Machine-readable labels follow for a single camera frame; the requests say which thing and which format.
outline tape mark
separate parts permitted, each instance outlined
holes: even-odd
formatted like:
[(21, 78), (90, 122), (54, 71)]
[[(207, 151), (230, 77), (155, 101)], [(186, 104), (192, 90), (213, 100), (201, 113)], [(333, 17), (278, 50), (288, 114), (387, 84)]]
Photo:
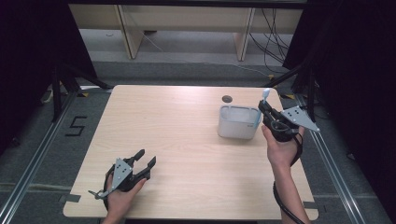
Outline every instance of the tape mark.
[(76, 122), (77, 119), (86, 119), (86, 118), (87, 118), (87, 116), (75, 116), (73, 118), (73, 122), (72, 122), (72, 124), (70, 124), (69, 128), (79, 129), (79, 132), (78, 133), (67, 133), (64, 136), (67, 136), (67, 137), (79, 137), (79, 136), (81, 136), (82, 131), (84, 130), (85, 126), (83, 126), (83, 125), (75, 125), (75, 122)]

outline human hand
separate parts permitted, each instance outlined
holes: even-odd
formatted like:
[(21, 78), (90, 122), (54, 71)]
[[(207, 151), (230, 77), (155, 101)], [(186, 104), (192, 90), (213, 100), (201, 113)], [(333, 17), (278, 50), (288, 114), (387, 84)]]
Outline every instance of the human hand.
[[(134, 196), (143, 188), (147, 179), (140, 180), (131, 190), (122, 192), (118, 189), (114, 190), (107, 196), (108, 211), (103, 224), (116, 224), (120, 223), (122, 218), (131, 209), (132, 200)], [(107, 180), (108, 189), (111, 188), (113, 182), (113, 175), (110, 175)]]
[[(262, 133), (267, 139), (267, 157), (273, 168), (290, 168), (290, 164), (297, 153), (297, 143), (293, 139), (289, 142), (276, 141), (271, 130), (265, 125), (262, 125)], [(302, 142), (303, 127), (299, 128), (299, 134), (297, 134), (297, 139)]]

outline white box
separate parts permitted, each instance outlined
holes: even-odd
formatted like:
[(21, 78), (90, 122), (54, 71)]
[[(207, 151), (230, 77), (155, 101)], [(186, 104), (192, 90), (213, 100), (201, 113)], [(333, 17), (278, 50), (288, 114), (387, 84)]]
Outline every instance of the white box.
[(259, 126), (261, 114), (254, 107), (223, 105), (219, 111), (218, 134), (221, 137), (251, 139)]

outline floor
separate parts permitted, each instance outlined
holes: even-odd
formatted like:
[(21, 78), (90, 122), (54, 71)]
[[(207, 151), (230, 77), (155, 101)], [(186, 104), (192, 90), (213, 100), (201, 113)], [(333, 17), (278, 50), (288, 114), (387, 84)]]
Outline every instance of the floor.
[[(81, 34), (90, 53), (92, 60), (95, 63), (191, 63), (191, 64), (230, 64), (241, 69), (252, 69), (252, 65), (281, 66), (281, 62), (272, 57), (263, 54), (256, 44), (250, 39), (247, 46), (247, 56), (243, 62), (236, 60), (236, 52), (233, 43), (233, 36), (224, 33), (205, 33), (205, 32), (149, 32), (140, 46), (137, 57), (133, 60), (128, 58), (125, 50), (124, 42), (120, 31), (100, 31), (100, 30), (81, 30)], [(279, 47), (275, 43), (269, 42), (267, 45), (267, 38), (263, 34), (253, 34), (253, 37), (266, 46), (277, 57), (282, 58), (282, 53), (279, 53)], [(292, 35), (282, 35), (283, 42), (288, 45), (292, 39)], [(106, 102), (103, 102), (103, 96), (92, 95), (91, 102), (84, 102), (84, 99), (77, 98), (72, 104), (73, 111), (78, 111), (81, 105), (89, 104), (92, 111), (95, 108), (103, 108)], [(296, 104), (294, 99), (282, 99), (282, 104)], [(45, 105), (39, 109), (37, 113), (37, 120), (32, 120), (26, 127), (23, 134), (29, 135), (34, 130), (38, 136), (44, 136), (45, 131), (50, 127), (50, 122), (45, 120), (45, 117), (50, 117), (50, 105)], [(355, 202), (358, 204), (359, 211), (366, 220), (364, 223), (391, 223), (381, 207), (378, 199), (371, 190), (359, 167), (353, 160), (349, 159), (347, 154), (347, 146), (338, 135), (335, 126), (328, 118), (326, 109), (323, 107), (316, 107), (317, 123), (321, 128), (323, 139), (326, 142), (326, 147), (329, 149), (331, 158), (335, 162), (336, 171), (339, 170), (343, 180), (346, 182), (348, 192), (351, 193)], [(101, 114), (92, 115), (95, 122), (98, 122)], [(94, 128), (88, 130), (90, 135), (94, 133)], [(334, 184), (334, 179), (330, 174), (329, 167), (324, 162), (326, 155), (320, 153), (318, 146), (314, 143), (314, 137), (308, 135), (306, 137), (306, 145), (309, 146), (304, 150), (302, 156), (303, 165), (314, 198), (316, 200), (319, 218), (314, 223), (359, 223), (353, 220), (354, 215), (347, 212), (346, 204), (342, 203), (339, 191)], [(8, 152), (6, 156), (0, 158), (0, 177), (2, 183), (0, 185), (0, 200), (4, 202), (12, 191), (15, 183), (18, 182), (23, 173), (24, 164), (29, 163), (29, 160), (35, 153), (36, 146), (38, 146), (40, 138), (33, 139), (29, 143), (29, 150), (21, 151), (14, 149)], [(83, 146), (88, 146), (89, 139), (81, 140)], [(54, 141), (56, 146), (67, 145), (67, 142)], [(78, 154), (78, 148), (72, 148), (73, 152)], [(46, 155), (47, 158), (52, 158), (52, 152)], [(69, 156), (70, 152), (58, 153), (63, 156)], [(18, 161), (12, 161), (13, 158), (24, 158)], [(28, 190), (26, 196), (20, 205), (20, 208), (15, 212), (15, 217), (11, 223), (96, 223), (97, 220), (74, 220), (66, 217), (59, 218), (54, 221), (50, 217), (62, 215), (62, 196), (65, 195), (71, 188), (73, 180), (63, 178), (67, 174), (62, 173), (59, 167), (69, 167), (69, 172), (78, 171), (78, 163), (81, 158), (76, 158), (73, 162), (69, 161), (66, 164), (57, 164), (58, 161), (46, 160), (41, 164), (41, 169), (51, 170), (58, 174), (58, 180), (51, 180), (47, 186), (38, 185), (46, 180), (45, 173), (37, 172), (34, 184)], [(45, 191), (48, 197), (43, 198), (40, 192)], [(48, 206), (57, 201), (56, 206)]]

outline black plastic part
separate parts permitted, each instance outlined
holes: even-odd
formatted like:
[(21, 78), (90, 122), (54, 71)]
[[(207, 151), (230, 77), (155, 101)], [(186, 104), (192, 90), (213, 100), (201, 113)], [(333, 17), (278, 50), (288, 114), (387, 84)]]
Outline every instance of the black plastic part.
[[(134, 164), (134, 161), (138, 161), (143, 155), (145, 154), (145, 149), (141, 149), (139, 152), (137, 152), (134, 156), (132, 156), (130, 159), (123, 159), (126, 163), (131, 163)], [(156, 157), (152, 158), (151, 161), (148, 163), (148, 167), (134, 175), (134, 172), (131, 172), (129, 175), (126, 176), (126, 178), (119, 184), (117, 189), (121, 191), (129, 191), (131, 190), (140, 180), (146, 178), (149, 180), (151, 178), (150, 171), (151, 168), (155, 165), (157, 159)], [(115, 169), (115, 164), (111, 166), (111, 168), (107, 171), (106, 173), (106, 178), (105, 178), (105, 183), (103, 185), (103, 191), (107, 190), (107, 180), (114, 173)], [(103, 199), (103, 202), (105, 204), (106, 210), (108, 210), (108, 202), (107, 198)]]
[(299, 126), (291, 123), (267, 102), (261, 100), (259, 102), (259, 109), (263, 114), (262, 123), (271, 130), (276, 141), (289, 142), (297, 134), (293, 130), (298, 129)]

